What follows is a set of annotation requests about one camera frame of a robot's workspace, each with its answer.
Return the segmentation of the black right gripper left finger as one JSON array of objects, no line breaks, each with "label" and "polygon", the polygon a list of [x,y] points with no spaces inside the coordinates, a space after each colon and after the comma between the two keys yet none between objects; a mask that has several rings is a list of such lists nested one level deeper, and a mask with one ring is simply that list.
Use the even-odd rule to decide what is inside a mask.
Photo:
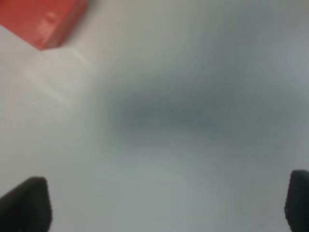
[{"label": "black right gripper left finger", "polygon": [[31,177],[0,198],[2,232],[47,232],[53,219],[44,177]]}]

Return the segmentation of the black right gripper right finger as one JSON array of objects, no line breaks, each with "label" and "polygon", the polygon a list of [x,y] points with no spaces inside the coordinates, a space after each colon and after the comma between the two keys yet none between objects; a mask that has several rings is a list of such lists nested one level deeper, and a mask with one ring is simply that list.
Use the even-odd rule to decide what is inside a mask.
[{"label": "black right gripper right finger", "polygon": [[284,213],[292,232],[309,231],[309,172],[307,170],[291,172]]}]

